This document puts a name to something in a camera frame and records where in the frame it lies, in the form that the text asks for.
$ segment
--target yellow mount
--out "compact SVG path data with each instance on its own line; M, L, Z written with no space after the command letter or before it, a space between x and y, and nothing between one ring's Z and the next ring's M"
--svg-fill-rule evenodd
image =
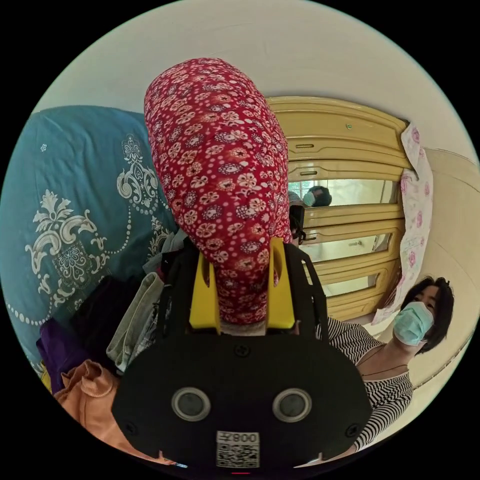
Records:
M276 286L274 273L278 278ZM290 330L294 324L295 315L284 243L281 238L275 237L270 241L266 328ZM215 329L218 335L221 334L214 266L201 253L198 257L191 299L190 326L194 330Z

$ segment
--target pink floral fabric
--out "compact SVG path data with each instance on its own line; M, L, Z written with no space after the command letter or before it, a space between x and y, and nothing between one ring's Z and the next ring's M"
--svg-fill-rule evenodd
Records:
M402 276L394 292L394 300L376 311L376 325L396 312L419 276L427 248L433 213L434 177L425 150L420 145L420 133L410 124L401 134L406 156L413 170L404 170L400 190L405 214L405 234L400 242Z
M148 87L153 164L178 225L214 264L220 316L266 316L270 239L292 241L287 141L254 83L218 58L169 68Z

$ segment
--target surgical mask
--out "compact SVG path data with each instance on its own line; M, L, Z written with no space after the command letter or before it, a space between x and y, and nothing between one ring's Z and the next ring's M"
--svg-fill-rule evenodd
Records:
M315 202L315 195L309 191L303 196L303 203L311 207Z
M416 347L434 324L434 316L421 301L412 301L393 320L393 332L405 345Z

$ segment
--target folded clothes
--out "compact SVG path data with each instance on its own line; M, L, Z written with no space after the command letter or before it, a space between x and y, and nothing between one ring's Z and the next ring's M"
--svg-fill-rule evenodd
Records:
M89 357L80 341L54 318L50 318L40 327L40 338L36 341L36 347L50 377L53 394L64 388L62 373L78 367Z
M84 361L62 375L64 389L54 397L82 427L94 437L122 452L163 465L175 465L158 452L151 458L133 448L112 414L119 380L99 363Z
M106 354L115 362L119 374L140 353L139 349L149 343L144 336L150 338L152 335L154 304L159 300L163 288L164 283L155 272L145 276L108 344Z
M89 358L113 373L116 367L106 350L140 284L136 278L120 281L106 276L70 319Z

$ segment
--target qr code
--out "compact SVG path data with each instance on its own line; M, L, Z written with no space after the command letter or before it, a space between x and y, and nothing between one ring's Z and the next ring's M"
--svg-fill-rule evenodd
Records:
M216 466L252 469L260 466L258 433L217 432Z

